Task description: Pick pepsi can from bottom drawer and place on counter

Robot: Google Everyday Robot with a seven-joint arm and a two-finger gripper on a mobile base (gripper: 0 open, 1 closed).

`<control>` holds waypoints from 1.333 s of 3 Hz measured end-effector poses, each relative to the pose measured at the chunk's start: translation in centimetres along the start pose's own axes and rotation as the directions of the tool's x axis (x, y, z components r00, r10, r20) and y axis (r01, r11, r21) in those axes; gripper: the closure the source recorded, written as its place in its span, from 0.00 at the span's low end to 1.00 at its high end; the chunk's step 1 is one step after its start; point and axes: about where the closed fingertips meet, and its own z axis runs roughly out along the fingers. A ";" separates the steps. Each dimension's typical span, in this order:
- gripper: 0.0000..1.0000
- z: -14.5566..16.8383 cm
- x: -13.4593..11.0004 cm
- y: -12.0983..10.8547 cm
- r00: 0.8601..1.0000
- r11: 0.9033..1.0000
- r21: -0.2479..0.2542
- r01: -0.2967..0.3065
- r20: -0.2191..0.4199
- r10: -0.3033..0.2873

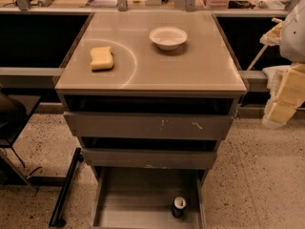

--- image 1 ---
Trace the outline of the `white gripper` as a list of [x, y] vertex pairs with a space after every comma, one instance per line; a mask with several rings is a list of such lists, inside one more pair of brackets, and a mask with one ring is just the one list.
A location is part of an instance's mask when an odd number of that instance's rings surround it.
[[[276, 46], [281, 42], [284, 21], [278, 18], [273, 18], [272, 21], [275, 26], [259, 40], [266, 46]], [[271, 97], [273, 99], [269, 99], [265, 106], [262, 124], [276, 129], [286, 125], [295, 114], [296, 108], [305, 102], [305, 64], [294, 63], [285, 71], [277, 70], [273, 77]]]

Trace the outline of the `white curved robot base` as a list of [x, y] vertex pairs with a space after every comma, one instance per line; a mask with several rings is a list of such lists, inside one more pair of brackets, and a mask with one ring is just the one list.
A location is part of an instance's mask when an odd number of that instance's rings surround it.
[[280, 65], [264, 68], [262, 72], [267, 76], [267, 89], [277, 87], [282, 79], [282, 74], [290, 68], [289, 65]]

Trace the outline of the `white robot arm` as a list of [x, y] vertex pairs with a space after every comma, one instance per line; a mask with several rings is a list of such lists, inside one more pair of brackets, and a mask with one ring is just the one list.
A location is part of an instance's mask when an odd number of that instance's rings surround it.
[[305, 0], [299, 0], [283, 22], [265, 33], [260, 42], [278, 45], [280, 55], [292, 62], [287, 66], [265, 68], [270, 99], [262, 123], [275, 129], [284, 126], [305, 102]]

